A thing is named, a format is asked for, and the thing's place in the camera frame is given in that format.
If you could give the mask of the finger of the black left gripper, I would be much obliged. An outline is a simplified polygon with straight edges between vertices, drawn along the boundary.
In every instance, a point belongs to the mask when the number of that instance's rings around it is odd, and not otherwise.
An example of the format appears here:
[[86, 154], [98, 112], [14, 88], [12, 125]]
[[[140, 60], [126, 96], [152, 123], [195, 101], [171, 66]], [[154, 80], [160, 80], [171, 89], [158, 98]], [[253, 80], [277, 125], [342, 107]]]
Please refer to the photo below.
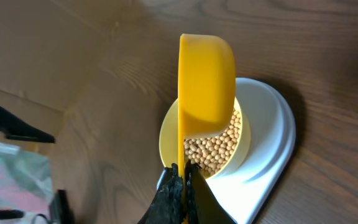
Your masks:
[[55, 143], [55, 137], [27, 124], [0, 106], [0, 132], [6, 139], [27, 142]]

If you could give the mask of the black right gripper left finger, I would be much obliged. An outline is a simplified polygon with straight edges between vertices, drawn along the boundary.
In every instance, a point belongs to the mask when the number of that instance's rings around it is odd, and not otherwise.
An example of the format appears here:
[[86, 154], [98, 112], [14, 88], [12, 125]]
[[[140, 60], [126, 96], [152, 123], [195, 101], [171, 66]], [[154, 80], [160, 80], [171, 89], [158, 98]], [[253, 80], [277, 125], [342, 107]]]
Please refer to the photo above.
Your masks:
[[181, 224], [185, 218], [182, 192], [183, 179], [173, 163], [164, 168], [156, 194], [138, 224]]

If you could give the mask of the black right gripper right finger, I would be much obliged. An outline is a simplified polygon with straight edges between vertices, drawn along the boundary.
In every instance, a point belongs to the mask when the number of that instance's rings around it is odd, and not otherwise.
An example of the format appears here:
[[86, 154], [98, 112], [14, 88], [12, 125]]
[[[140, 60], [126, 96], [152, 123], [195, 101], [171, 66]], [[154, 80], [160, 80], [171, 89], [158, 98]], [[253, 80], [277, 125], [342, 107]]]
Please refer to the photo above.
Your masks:
[[236, 224], [212, 193], [201, 167], [187, 161], [185, 166], [186, 212], [189, 224]]

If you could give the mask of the yellow measuring scoop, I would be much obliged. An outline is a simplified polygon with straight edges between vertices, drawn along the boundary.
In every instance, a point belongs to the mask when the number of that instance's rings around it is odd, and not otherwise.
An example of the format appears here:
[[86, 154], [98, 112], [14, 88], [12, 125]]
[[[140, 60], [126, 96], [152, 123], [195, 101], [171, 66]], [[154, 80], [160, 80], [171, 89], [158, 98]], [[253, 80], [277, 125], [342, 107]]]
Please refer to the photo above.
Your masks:
[[215, 35], [182, 34], [178, 54], [178, 173], [185, 176], [183, 141], [210, 138], [229, 125], [236, 69], [229, 44]]

